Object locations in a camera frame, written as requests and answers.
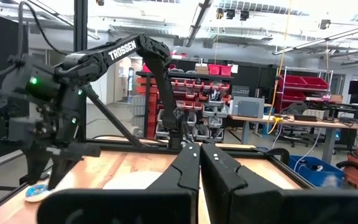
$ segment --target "wooden table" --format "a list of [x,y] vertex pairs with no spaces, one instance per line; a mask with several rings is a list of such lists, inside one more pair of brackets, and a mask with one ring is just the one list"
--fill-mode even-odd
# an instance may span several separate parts
[[[273,117],[274,116],[269,116],[268,115],[264,115],[263,118],[248,118],[248,117],[243,117],[243,116],[232,116],[229,115],[230,118],[232,118],[233,120],[237,120],[237,121],[244,121],[244,124],[242,126],[242,134],[241,134],[241,144],[247,144],[248,143],[248,138],[250,135],[250,130],[249,130],[249,123],[274,123],[273,121]],[[322,160],[327,162],[327,163],[331,163],[331,158],[332,158],[332,154],[333,154],[333,149],[334,149],[334,145],[335,145],[335,134],[336,134],[336,130],[339,128],[350,128],[350,129],[358,129],[358,124],[353,124],[353,125],[345,125],[339,122],[335,122],[335,123],[329,123],[329,122],[324,122],[324,121],[317,121],[317,122],[312,122],[312,121],[297,121],[294,120],[292,116],[289,116],[288,119],[284,119],[282,122],[280,122],[280,124],[284,124],[284,125],[288,125],[288,126],[307,126],[307,127],[311,127],[311,128],[325,128],[326,129],[326,143],[324,144],[324,150],[323,150],[323,158]]]
[[[117,137],[108,137],[107,139],[116,141],[126,140]],[[233,144],[217,144],[217,146],[235,146],[239,149],[254,147]],[[122,174],[135,171],[163,172],[175,158],[175,155],[168,154],[102,151],[100,157],[86,157],[83,161],[77,163],[57,185],[56,190],[70,188],[100,189],[109,180]],[[283,189],[301,188],[267,160],[238,159],[238,161]],[[200,224],[210,224],[201,183],[200,187],[198,220]],[[36,224],[36,213],[39,203],[25,202],[24,196],[26,191],[27,189],[24,189],[0,206],[0,224]]]

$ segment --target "ceiling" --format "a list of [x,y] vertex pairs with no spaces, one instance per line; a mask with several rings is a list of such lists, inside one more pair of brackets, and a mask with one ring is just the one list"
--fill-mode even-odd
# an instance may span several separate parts
[[[44,4],[54,12],[35,7],[41,24],[49,29],[72,29],[74,0],[30,0]],[[17,2],[0,0],[0,16],[17,20]],[[293,0],[288,16],[287,0],[214,0],[210,7],[203,0],[104,0],[104,6],[88,1],[88,28],[92,38],[95,31],[110,33],[139,33],[165,38],[181,38],[190,47],[194,40],[204,41],[205,47],[213,43],[254,45],[271,49],[296,46],[318,38],[358,28],[358,1],[344,4],[339,0]],[[216,19],[217,8],[235,9],[233,19]],[[240,11],[249,11],[249,18],[240,21]],[[33,22],[28,10],[26,21]],[[330,19],[328,29],[318,28],[321,19]],[[288,20],[287,35],[284,34]],[[358,34],[303,48],[309,55],[327,52],[343,53],[358,50]]]

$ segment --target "wooden tabletop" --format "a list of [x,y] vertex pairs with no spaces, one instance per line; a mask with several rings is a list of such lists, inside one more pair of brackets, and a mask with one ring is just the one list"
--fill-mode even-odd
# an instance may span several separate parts
[[[238,145],[238,148],[248,148],[248,146]],[[86,157],[77,163],[57,185],[56,190],[101,189],[111,179],[130,172],[163,172],[175,158],[175,155],[166,154],[102,151],[100,157]],[[263,159],[238,159],[238,161],[283,189],[300,189],[299,185],[269,161]],[[210,224],[202,184],[200,189],[199,223]],[[0,224],[36,224],[39,203],[25,202],[26,191],[27,189],[24,189],[0,206]]]
[[[233,116],[233,115],[229,115],[229,117],[236,121],[251,121],[251,122],[258,122],[258,123],[267,123],[267,121],[269,121],[269,123],[274,123],[274,121],[273,121],[274,116],[272,116],[272,115],[270,116],[270,120],[269,120],[268,115],[264,115],[263,118],[249,118],[249,117],[244,117],[244,116]],[[288,119],[284,119],[283,121],[280,122],[280,124],[296,125],[296,126],[309,126],[309,127],[316,127],[316,128],[358,129],[358,124],[346,125],[346,124],[342,124],[339,122],[330,123],[330,122],[323,122],[323,121],[317,121],[317,122],[297,121],[297,120],[293,119],[293,116],[289,116]]]

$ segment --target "gray box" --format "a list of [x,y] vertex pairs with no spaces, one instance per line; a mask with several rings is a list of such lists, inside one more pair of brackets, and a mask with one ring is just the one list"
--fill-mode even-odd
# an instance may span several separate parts
[[232,115],[263,118],[264,106],[265,99],[263,98],[235,96],[233,99]]

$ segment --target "green led light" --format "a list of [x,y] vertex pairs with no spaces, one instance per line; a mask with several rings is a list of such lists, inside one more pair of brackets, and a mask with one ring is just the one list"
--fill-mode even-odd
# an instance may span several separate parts
[[35,77],[30,78],[30,83],[31,84],[37,84],[37,82],[38,82],[37,78],[35,78]]

